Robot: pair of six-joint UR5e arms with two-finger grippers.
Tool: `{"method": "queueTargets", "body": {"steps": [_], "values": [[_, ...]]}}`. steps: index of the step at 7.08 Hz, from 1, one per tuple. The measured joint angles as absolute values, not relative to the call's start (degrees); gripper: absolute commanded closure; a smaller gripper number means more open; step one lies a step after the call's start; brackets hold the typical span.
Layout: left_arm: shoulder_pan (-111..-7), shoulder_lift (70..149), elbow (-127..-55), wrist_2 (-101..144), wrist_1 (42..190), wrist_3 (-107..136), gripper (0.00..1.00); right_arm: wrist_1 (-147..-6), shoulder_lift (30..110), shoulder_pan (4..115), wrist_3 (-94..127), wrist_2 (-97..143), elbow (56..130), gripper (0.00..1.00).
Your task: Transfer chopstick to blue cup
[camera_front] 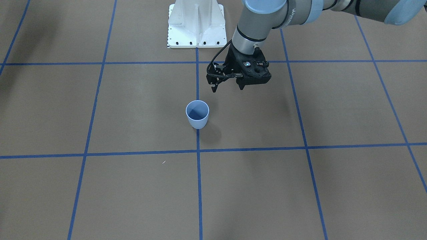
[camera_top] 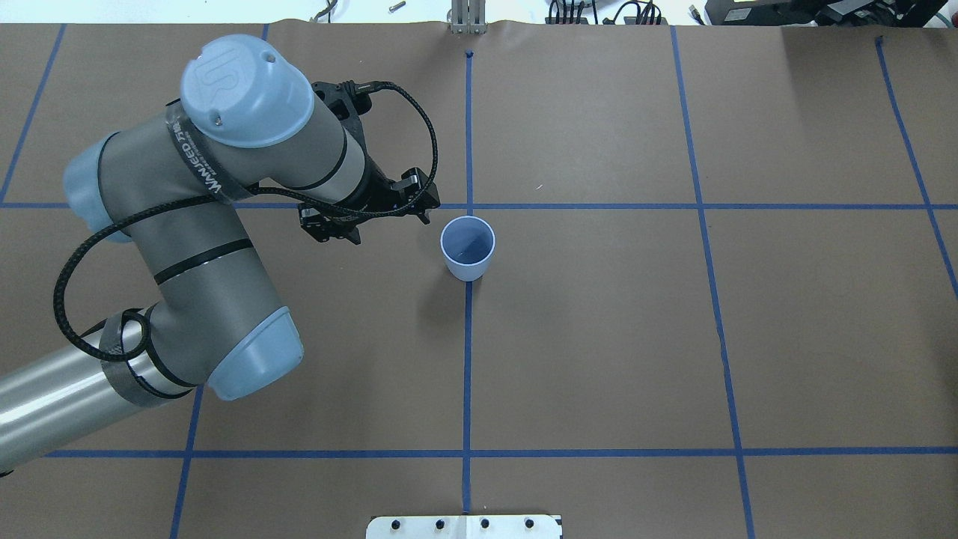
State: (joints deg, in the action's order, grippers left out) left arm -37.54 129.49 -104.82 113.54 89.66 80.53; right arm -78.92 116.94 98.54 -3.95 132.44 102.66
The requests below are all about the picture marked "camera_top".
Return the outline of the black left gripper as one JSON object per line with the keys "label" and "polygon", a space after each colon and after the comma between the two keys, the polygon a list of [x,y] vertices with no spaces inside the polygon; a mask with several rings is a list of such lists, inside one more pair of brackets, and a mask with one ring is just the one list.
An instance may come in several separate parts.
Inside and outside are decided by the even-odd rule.
{"label": "black left gripper", "polygon": [[[400,180],[389,180],[379,168],[366,174],[356,194],[335,206],[366,213],[387,213],[390,217],[414,216],[422,225],[430,225],[429,212],[440,208],[435,184],[425,186],[428,175],[421,168],[408,168]],[[298,205],[299,225],[317,242],[345,240],[355,246],[362,243],[359,225],[370,217],[345,215],[313,204]]]}

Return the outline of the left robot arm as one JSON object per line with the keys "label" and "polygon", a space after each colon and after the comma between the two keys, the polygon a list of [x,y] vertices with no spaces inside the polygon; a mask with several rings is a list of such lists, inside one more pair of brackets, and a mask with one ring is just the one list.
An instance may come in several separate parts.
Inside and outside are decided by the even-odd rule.
{"label": "left robot arm", "polygon": [[[277,195],[298,202],[315,241],[361,242],[370,219],[440,206],[435,177],[390,180],[370,157],[360,121],[397,83],[309,82],[271,44],[232,34],[204,45],[162,113],[111,133],[63,174],[69,208],[91,235],[52,289],[67,341],[2,378],[2,474],[104,427],[208,386],[223,401],[294,371],[304,347],[235,205]],[[79,332],[66,291],[102,241],[137,246],[161,299]]]}

